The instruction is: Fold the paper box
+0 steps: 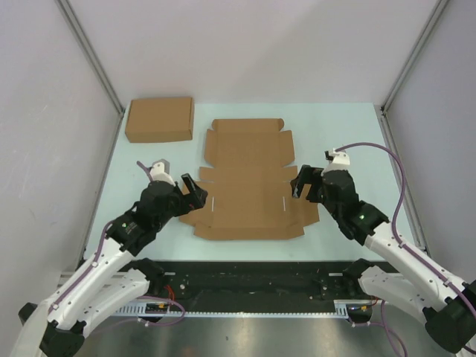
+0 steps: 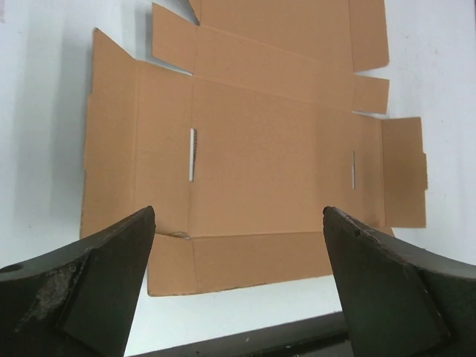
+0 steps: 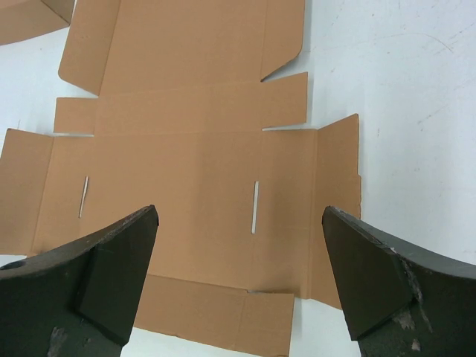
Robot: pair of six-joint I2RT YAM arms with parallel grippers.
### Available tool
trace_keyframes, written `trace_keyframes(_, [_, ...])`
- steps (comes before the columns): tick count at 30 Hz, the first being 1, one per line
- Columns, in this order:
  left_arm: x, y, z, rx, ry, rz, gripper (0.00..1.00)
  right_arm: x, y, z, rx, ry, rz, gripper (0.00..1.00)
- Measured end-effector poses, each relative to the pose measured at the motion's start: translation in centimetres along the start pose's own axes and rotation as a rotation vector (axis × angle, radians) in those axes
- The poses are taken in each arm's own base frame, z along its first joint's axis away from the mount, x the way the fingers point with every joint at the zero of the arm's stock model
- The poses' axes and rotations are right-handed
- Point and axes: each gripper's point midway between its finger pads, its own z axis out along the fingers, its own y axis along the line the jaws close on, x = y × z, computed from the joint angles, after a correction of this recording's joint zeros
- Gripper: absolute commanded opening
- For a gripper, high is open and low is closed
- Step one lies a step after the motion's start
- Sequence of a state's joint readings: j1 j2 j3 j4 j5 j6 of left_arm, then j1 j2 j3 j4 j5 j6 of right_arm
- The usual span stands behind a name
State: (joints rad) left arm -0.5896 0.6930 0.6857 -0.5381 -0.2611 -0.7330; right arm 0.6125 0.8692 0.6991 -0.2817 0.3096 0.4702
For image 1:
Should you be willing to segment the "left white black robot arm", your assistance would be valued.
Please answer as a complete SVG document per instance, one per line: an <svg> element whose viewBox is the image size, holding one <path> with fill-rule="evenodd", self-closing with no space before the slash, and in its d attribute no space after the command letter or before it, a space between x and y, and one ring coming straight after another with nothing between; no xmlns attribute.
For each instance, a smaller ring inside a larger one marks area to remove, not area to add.
<svg viewBox="0 0 476 357"><path fill-rule="evenodd" d="M167 173L152 175L139 200L106 223L90 258L50 297L20 309L12 356L74 356L119 308L163 292L163 269L136 257L172 218L205 206L207 191L189 174L181 179L186 193Z"/></svg>

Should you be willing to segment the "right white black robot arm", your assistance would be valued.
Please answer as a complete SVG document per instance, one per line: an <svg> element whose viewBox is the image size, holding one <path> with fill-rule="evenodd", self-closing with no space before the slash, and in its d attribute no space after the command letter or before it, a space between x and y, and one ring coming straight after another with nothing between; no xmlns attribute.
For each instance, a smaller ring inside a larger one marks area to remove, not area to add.
<svg viewBox="0 0 476 357"><path fill-rule="evenodd" d="M351 298L373 295L413 316L444 350L458 353L475 337L475 284L435 263L400 234L388 217L361 200L346 170L301 167L291 181L292 195L323 205L341 233L378 254L402 276L391 277L363 259L343 279Z"/></svg>

